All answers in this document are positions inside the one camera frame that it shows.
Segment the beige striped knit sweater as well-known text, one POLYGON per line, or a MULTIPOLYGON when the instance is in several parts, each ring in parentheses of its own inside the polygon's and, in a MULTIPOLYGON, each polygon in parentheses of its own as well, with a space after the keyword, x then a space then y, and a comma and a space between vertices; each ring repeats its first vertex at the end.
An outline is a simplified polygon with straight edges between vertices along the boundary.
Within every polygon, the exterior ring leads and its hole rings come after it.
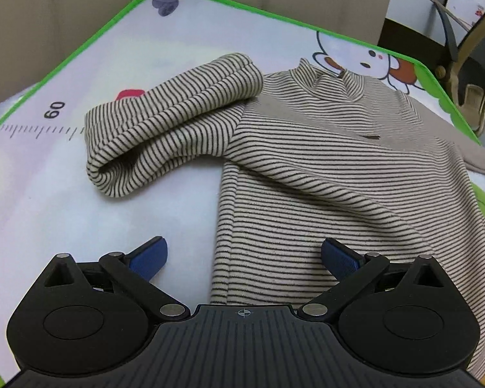
POLYGON ((92 108, 85 138, 110 197, 222 159, 214 304, 301 306, 335 281, 328 237, 398 263, 431 255, 479 321, 469 371, 485 374, 485 218, 469 179, 485 147, 417 100, 306 60, 265 75, 232 53, 92 108))

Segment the cartoon play mat green border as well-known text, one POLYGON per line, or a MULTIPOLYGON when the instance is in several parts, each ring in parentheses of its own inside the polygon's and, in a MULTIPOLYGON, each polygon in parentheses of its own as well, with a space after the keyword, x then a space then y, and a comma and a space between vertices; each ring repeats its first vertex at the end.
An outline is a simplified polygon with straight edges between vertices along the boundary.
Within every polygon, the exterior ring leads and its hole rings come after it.
POLYGON ((6 326, 22 296, 60 251, 91 261, 153 236, 169 258, 156 284, 195 307, 208 301, 222 161, 202 156, 122 198, 86 174, 86 112, 151 89, 225 53, 247 54, 264 73, 315 53, 339 68, 404 90, 463 132, 468 125, 432 74, 402 55, 231 0, 134 0, 37 86, 0 104, 0 375, 18 368, 6 326))

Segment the black and tan office chair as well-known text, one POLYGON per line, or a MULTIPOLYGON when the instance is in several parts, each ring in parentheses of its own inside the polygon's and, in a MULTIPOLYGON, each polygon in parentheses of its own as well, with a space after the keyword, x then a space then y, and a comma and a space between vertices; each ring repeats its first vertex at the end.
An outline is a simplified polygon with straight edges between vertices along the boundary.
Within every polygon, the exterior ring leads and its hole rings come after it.
POLYGON ((442 5, 434 7, 442 20, 445 37, 435 75, 476 135, 485 127, 485 13, 461 42, 442 5))

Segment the white desk with black legs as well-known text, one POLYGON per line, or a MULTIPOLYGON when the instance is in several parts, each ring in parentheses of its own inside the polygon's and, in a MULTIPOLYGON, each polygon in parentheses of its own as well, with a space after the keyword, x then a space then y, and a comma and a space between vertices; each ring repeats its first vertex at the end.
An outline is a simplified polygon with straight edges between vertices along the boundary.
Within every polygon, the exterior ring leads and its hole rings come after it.
POLYGON ((448 45, 469 27, 437 0, 390 0, 378 45, 433 69, 450 62, 448 45))

